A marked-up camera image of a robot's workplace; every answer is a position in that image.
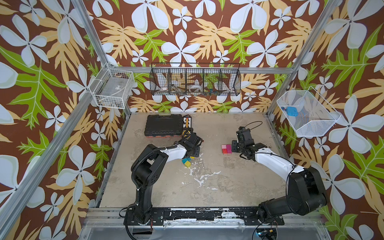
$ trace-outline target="wall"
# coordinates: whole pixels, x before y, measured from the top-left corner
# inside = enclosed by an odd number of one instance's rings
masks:
[[[320,212],[337,240],[384,236],[383,6],[343,2],[291,83],[315,87],[343,115],[324,137],[297,138],[281,111],[271,116],[287,153],[322,174],[330,203]]]
[[[107,58],[116,66],[219,62],[225,66],[289,67],[324,7],[318,0],[84,3]],[[148,80],[147,74],[136,75],[137,86],[129,100],[132,111],[264,112],[280,86],[281,76],[243,75],[241,95],[227,98],[156,97],[148,90]]]
[[[76,107],[100,64],[69,0],[2,0],[0,23],[3,208]],[[78,238],[123,122],[121,111],[89,106],[7,239]]]

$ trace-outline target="red block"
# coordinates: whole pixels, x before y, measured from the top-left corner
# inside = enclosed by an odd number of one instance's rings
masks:
[[[232,146],[230,144],[227,144],[227,153],[232,154]]]

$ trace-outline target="floor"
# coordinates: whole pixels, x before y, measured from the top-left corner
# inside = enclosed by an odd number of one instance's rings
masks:
[[[148,144],[169,146],[180,139],[145,137],[147,116],[131,116],[100,207],[126,207],[133,203],[136,189],[131,180],[132,163]],[[190,168],[178,159],[166,163],[153,186],[153,206],[255,206],[284,196],[285,181],[273,171],[257,162],[240,158],[238,153],[222,154],[221,145],[230,144],[236,139],[238,127],[253,121],[263,121],[260,127],[251,130],[255,142],[264,143],[278,153],[261,113],[192,114],[194,132],[204,140],[200,157],[192,160]]]

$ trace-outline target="yellow-green block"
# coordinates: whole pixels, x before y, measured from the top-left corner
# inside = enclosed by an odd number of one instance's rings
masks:
[[[190,167],[191,166],[191,162],[190,161],[186,161],[185,163],[184,163],[184,165],[186,166],[186,167]]]

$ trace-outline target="black wire basket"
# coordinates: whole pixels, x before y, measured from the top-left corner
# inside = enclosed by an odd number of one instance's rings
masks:
[[[240,64],[225,65],[199,63],[197,67],[172,67],[169,63],[151,63],[151,94],[237,96],[241,85]]]

